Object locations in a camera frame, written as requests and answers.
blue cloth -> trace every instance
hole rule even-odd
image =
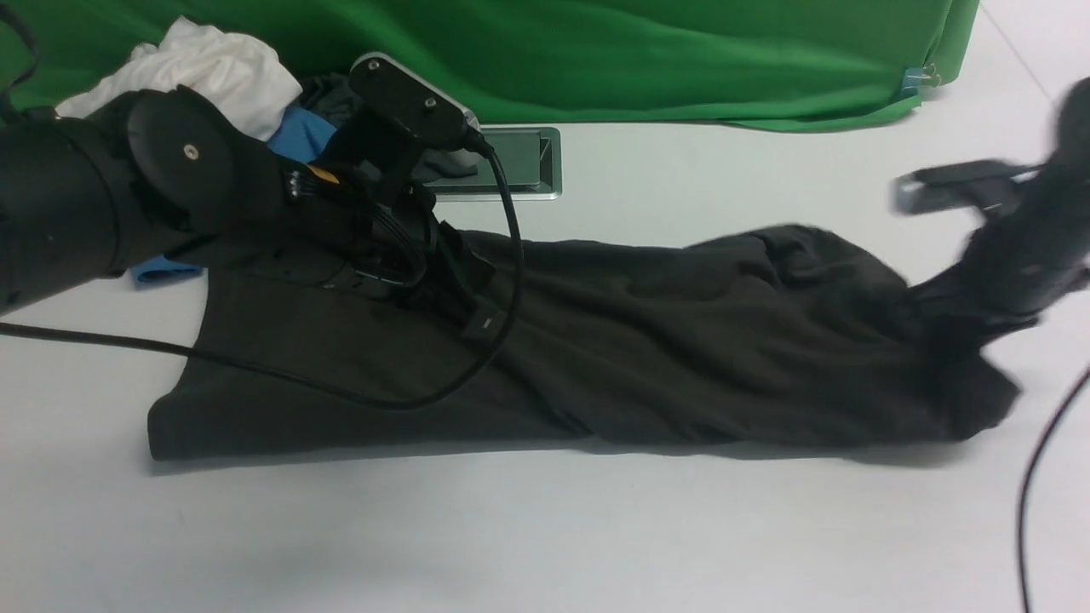
[[[318,157],[336,131],[331,123],[313,112],[288,107],[268,146],[275,154],[305,164]],[[198,277],[203,271],[199,266],[179,264],[160,255],[134,266],[131,272],[136,288],[148,289]]]
[[[133,283],[136,284],[136,289],[147,289],[192,279],[199,277],[203,272],[204,269],[201,266],[171,262],[161,255],[132,268]]]
[[[272,153],[306,164],[322,154],[337,129],[332,123],[299,107],[283,111],[280,129],[269,139]]]

wire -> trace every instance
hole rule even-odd
[[[504,344],[507,341],[507,337],[510,336],[511,328],[514,327],[514,322],[518,318],[519,309],[522,306],[522,284],[525,268],[525,256],[522,250],[522,233],[519,231],[519,219],[514,214],[514,202],[511,197],[511,189],[507,183],[507,175],[504,172],[504,167],[500,165],[495,149],[493,149],[492,146],[484,141],[480,133],[474,132],[473,134],[476,136],[471,140],[471,146],[473,146],[476,153],[484,156],[492,166],[492,171],[496,176],[496,184],[499,189],[499,197],[504,202],[504,215],[507,217],[507,227],[511,235],[511,250],[513,252],[514,261],[513,289],[511,290],[511,301],[507,308],[507,315],[504,318],[504,324],[500,326],[499,332],[496,333],[496,337],[493,339],[492,345],[488,346],[488,349],[477,359],[476,362],[473,363],[473,365],[434,394],[429,394],[414,400],[386,400],[382,398],[372,398],[342,387],[322,383],[320,381],[316,381],[307,376],[293,374],[272,366],[251,362],[249,360],[222,356],[204,349],[183,347],[181,345],[161,342],[146,338],[133,338],[130,336],[62,330],[2,322],[0,322],[0,336],[15,336],[20,338],[76,342],[82,345],[99,345],[105,347],[120,347],[124,349],[156,351],[159,353],[181,356],[183,358],[198,359],[223,366],[263,374],[383,411],[414,411],[445,400],[461,389],[467,383],[479,375],[481,371],[487,368],[488,364],[496,359],[496,356],[499,354],[500,349],[502,349]]]
[[[29,26],[7,2],[0,2],[0,22],[8,24],[8,27],[15,32],[15,35],[31,53],[31,65],[3,89],[0,89],[0,119],[3,119],[8,125],[12,125],[23,121],[23,117],[11,104],[11,91],[34,76],[38,70],[38,63],[41,61],[41,53],[38,51],[38,43],[31,34]]]
[[[1090,364],[1087,365],[1086,370],[1082,371],[1082,375],[1071,386],[1071,389],[1067,393],[1067,397],[1059,404],[1056,412],[1052,414],[1049,425],[1044,428],[1044,432],[1041,433],[1041,437],[1037,441],[1033,455],[1030,456],[1029,464],[1026,466],[1026,473],[1022,476],[1021,490],[1018,492],[1016,532],[1018,541],[1018,587],[1021,591],[1022,611],[1025,613],[1032,612],[1029,602],[1029,580],[1026,568],[1026,512],[1029,507],[1029,490],[1033,484],[1033,476],[1037,472],[1037,466],[1040,464],[1041,457],[1044,455],[1044,449],[1047,447],[1049,442],[1052,441],[1052,435],[1059,428],[1059,422],[1063,421],[1075,405],[1075,399],[1082,392],[1082,388],[1086,387],[1087,382],[1090,382]]]

pile of clothes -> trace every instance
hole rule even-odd
[[[240,132],[304,163],[316,158],[364,104],[344,74],[296,80],[262,40],[179,17],[158,46],[137,45],[120,70],[92,91],[62,101],[57,113],[85,118],[125,92],[169,92],[180,85],[208,98]],[[475,173],[476,166],[464,158],[428,152],[413,178],[429,182]],[[132,278],[138,289],[146,289],[201,274],[199,267],[160,256],[134,267]]]

black t-shirt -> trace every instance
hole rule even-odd
[[[488,293],[506,304],[509,240],[464,236],[496,265]],[[906,339],[891,316],[904,280],[828,232],[775,227],[686,249],[526,242],[525,255],[505,349],[448,400],[395,414],[191,360],[148,416],[153,456],[950,441],[998,423],[1017,396],[979,354],[937,360]],[[391,304],[215,272],[196,346],[392,399],[435,392],[479,350]]]

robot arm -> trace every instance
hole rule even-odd
[[[370,105],[313,165],[272,154],[185,88],[0,130],[0,313],[167,254],[395,300],[492,336],[501,314],[479,296],[491,265],[409,178],[425,149],[489,147],[467,109],[385,56],[363,60],[350,80]]]
[[[1090,279],[1090,79],[1067,95],[1056,131],[1055,152],[1036,168],[981,160],[896,183],[903,213],[972,206],[984,218],[961,260],[911,288],[896,313],[940,353],[1032,326]]]

